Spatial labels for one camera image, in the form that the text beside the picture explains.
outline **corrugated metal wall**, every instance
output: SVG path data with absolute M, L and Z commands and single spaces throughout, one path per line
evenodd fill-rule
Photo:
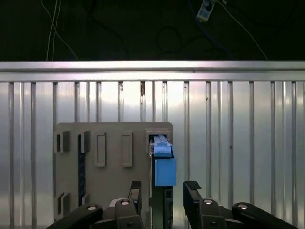
M 174 225 L 183 181 L 225 207 L 245 201 L 304 228 L 304 82 L 0 83 L 0 226 L 53 220 L 53 126 L 158 122 L 174 128 Z

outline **blue cable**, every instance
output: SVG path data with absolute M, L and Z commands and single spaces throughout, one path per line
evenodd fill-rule
M 189 7 L 190 7 L 190 9 L 191 9 L 191 11 L 192 11 L 193 16 L 195 17 L 195 20 L 196 20 L 196 22 L 197 22 L 199 28 L 202 30 L 202 32 L 205 34 L 205 36 L 206 36 L 211 42 L 213 42 L 216 46 L 218 46 L 221 50 L 223 50 L 223 51 L 229 56 L 229 58 L 231 59 L 231 54 L 230 54 L 230 52 L 229 52 L 225 47 L 223 47 L 220 43 L 218 43 L 213 37 L 211 37 L 211 36 L 208 34 L 208 32 L 205 30 L 205 28 L 202 26 L 202 24 L 196 19 L 196 14 L 195 14 L 195 11 L 194 11 L 194 9 L 193 9 L 193 7 L 192 7 L 192 4 L 191 4 L 190 0 L 187 0 L 187 1 L 188 1 L 188 3 L 189 3 Z

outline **blue block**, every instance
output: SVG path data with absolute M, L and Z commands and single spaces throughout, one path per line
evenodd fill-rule
M 156 159 L 155 160 L 155 185 L 156 186 L 176 186 L 177 160 Z
M 154 137 L 154 156 L 162 158 L 172 157 L 172 145 L 163 135 Z

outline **dark background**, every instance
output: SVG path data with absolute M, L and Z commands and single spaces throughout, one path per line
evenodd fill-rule
M 270 60 L 305 59 L 304 0 L 227 1 Z M 43 2 L 53 16 L 55 0 Z M 197 13 L 202 1 L 190 2 Z M 57 31 L 81 61 L 264 59 L 220 5 L 203 26 L 229 56 L 204 36 L 187 0 L 61 0 Z M 46 60 L 50 28 L 40 0 L 0 0 L 0 61 Z M 57 37 L 54 60 L 75 60 Z

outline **blue object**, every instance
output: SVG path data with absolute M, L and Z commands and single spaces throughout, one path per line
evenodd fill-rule
M 155 160 L 155 185 L 156 186 L 176 186 L 177 160 L 156 159 Z
M 172 144 L 162 135 L 154 137 L 154 156 L 155 185 L 176 186 L 177 159 Z
M 189 3 L 189 7 L 190 7 L 190 9 L 191 9 L 191 11 L 192 11 L 192 14 L 193 14 L 193 16 L 194 16 L 195 19 L 196 19 L 196 14 L 195 14 L 195 11 L 194 11 L 194 9 L 193 9 L 193 7 L 192 7 L 192 4 L 191 4 L 190 0 L 187 0 L 187 1 L 188 1 L 188 3 Z M 202 30 L 202 32 L 206 35 L 206 37 L 207 37 L 211 42 L 213 42 L 216 46 L 218 46 L 220 49 L 222 49 L 222 50 L 231 58 L 230 52 L 229 52 L 225 47 L 223 47 L 220 43 L 218 43 L 213 37 L 211 37 L 211 36 L 208 34 L 208 32 L 205 30 L 205 28 L 202 26 L 202 24 L 201 24 L 197 19 L 196 19 L 196 22 L 197 22 L 199 28 Z
M 154 156 L 163 158 L 172 157 L 172 145 L 163 135 L 154 137 Z

